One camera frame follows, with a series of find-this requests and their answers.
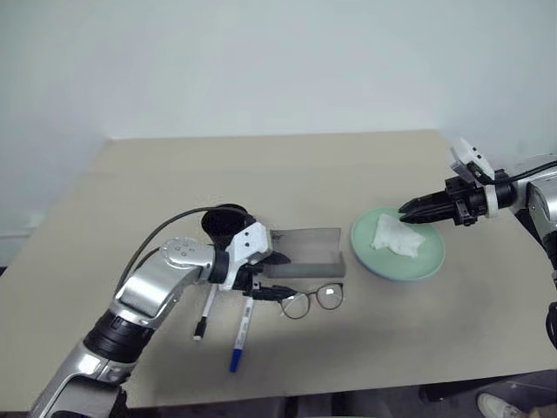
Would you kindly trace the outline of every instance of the wire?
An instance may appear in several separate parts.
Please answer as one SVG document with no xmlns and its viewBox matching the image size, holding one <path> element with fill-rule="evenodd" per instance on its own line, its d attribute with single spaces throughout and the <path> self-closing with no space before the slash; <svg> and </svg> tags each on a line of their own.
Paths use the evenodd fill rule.
<svg viewBox="0 0 557 418">
<path fill-rule="evenodd" d="M 534 174 L 538 174 L 539 172 L 543 172 L 553 167 L 557 167 L 557 159 L 555 161 L 550 161 L 549 163 L 545 163 L 544 165 L 533 168 L 532 170 L 527 170 L 525 172 L 522 172 L 521 174 L 517 174 L 516 176 L 496 180 L 492 180 L 489 177 L 485 176 L 484 178 L 479 179 L 479 181 L 483 185 L 504 185 L 507 183 L 514 183 L 515 181 L 525 179 L 526 177 L 533 176 Z"/>
<path fill-rule="evenodd" d="M 157 248 L 153 248 L 152 250 L 150 250 L 146 255 L 143 256 L 143 258 L 138 262 L 138 264 L 136 265 L 136 268 L 133 269 L 133 271 L 135 272 L 137 269 L 139 269 L 148 259 L 151 258 L 151 256 L 156 253 L 158 250 L 160 249 L 160 246 L 158 246 Z"/>
<path fill-rule="evenodd" d="M 165 222 L 163 222 L 162 224 L 160 224 L 159 226 L 157 226 L 148 236 L 147 238 L 145 238 L 145 240 L 141 243 L 141 245 L 139 246 L 139 248 L 136 250 L 136 252 L 134 252 L 134 254 L 131 256 L 130 261 L 128 261 L 128 264 L 126 264 L 124 270 L 122 271 L 122 274 L 120 274 L 120 279 L 118 280 L 118 284 L 116 285 L 116 291 L 114 292 L 114 294 L 116 294 L 118 292 L 118 290 L 120 290 L 120 288 L 122 287 L 122 285 L 124 284 L 124 282 L 126 281 L 126 279 L 128 278 L 128 275 L 130 274 L 131 269 L 133 268 L 133 265 L 135 264 L 135 262 L 138 260 L 139 255 L 141 255 L 141 253 L 143 252 L 143 250 L 149 245 L 149 243 L 157 236 L 158 233 L 160 233 L 163 229 L 165 229 L 169 224 L 171 224 L 172 222 L 176 222 L 179 219 L 185 218 L 188 215 L 192 215 L 193 213 L 199 213 L 199 212 L 208 212 L 208 211 L 214 211 L 214 210 L 219 210 L 219 211 L 228 211 L 228 212 L 235 212 L 235 213 L 239 213 L 243 216 L 245 216 L 248 220 L 249 219 L 253 219 L 253 217 L 249 214 L 246 213 L 240 209 L 236 209 L 234 207 L 227 207 L 227 206 L 205 206 L 205 207 L 196 207 L 195 209 L 190 209 L 189 211 L 185 211 L 185 212 L 181 212 L 178 213 L 177 215 L 174 215 L 172 218 L 167 219 Z M 142 262 L 145 262 L 149 257 L 147 257 L 147 255 L 145 255 L 145 257 L 142 259 Z"/>
<path fill-rule="evenodd" d="M 546 317 L 546 330 L 549 340 L 557 348 L 557 302 L 549 305 Z"/>
</svg>

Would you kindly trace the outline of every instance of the shoe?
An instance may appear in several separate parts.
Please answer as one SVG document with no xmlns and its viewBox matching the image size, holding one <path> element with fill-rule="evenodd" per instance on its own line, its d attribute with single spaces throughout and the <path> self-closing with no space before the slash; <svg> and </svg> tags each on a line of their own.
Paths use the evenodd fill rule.
<svg viewBox="0 0 557 418">
<path fill-rule="evenodd" d="M 527 418 L 517 407 L 506 403 L 492 394 L 478 396 L 478 408 L 486 418 Z"/>
</svg>

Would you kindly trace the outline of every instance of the white tissue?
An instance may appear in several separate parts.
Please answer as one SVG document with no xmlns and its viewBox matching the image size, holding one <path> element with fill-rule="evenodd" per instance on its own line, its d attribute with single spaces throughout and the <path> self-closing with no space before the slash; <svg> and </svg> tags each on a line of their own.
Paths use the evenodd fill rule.
<svg viewBox="0 0 557 418">
<path fill-rule="evenodd" d="M 415 259 L 418 247 L 426 239 L 398 219 L 381 213 L 375 230 L 372 247 L 376 250 L 388 248 L 393 253 Z"/>
</svg>

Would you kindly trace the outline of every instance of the light green plate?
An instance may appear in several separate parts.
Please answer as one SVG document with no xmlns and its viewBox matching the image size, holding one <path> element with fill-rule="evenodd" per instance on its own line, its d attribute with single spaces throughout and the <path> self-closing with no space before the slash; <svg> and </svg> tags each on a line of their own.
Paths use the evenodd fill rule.
<svg viewBox="0 0 557 418">
<path fill-rule="evenodd" d="M 381 213 L 400 218 L 394 207 L 380 207 L 364 213 L 352 226 L 350 241 L 359 262 L 372 272 L 390 280 L 421 280 L 437 273 L 445 261 L 445 244 L 437 230 L 428 224 L 408 225 L 426 240 L 418 248 L 415 259 L 393 253 L 388 248 L 371 246 Z"/>
</svg>

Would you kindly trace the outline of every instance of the glasses frame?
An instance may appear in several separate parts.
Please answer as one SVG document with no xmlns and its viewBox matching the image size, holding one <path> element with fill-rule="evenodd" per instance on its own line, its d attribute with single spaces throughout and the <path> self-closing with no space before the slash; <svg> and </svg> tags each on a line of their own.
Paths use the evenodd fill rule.
<svg viewBox="0 0 557 418">
<path fill-rule="evenodd" d="M 340 287 L 340 295 L 341 295 L 340 303 L 336 307 L 324 307 L 321 304 L 321 302 L 319 301 L 319 297 L 318 297 L 317 294 L 319 293 L 319 290 L 323 289 L 324 287 L 334 286 L 334 285 Z M 298 297 L 300 294 L 303 294 L 307 298 L 307 311 L 302 316 L 294 318 L 294 317 L 291 317 L 288 313 L 286 313 L 285 307 L 283 307 L 283 305 L 282 305 L 284 299 L 278 301 L 278 304 L 280 305 L 280 310 L 285 315 L 285 317 L 288 318 L 289 320 L 301 320 L 302 318 L 305 318 L 310 313 L 310 310 L 312 309 L 312 295 L 314 295 L 318 305 L 322 309 L 325 309 L 326 311 L 334 311 L 335 309 L 338 309 L 340 307 L 340 305 L 342 305 L 342 302 L 344 301 L 344 298 L 345 298 L 344 285 L 345 285 L 344 283 L 333 282 L 333 283 L 327 283 L 323 286 L 320 286 L 312 292 L 297 292 L 294 297 Z"/>
</svg>

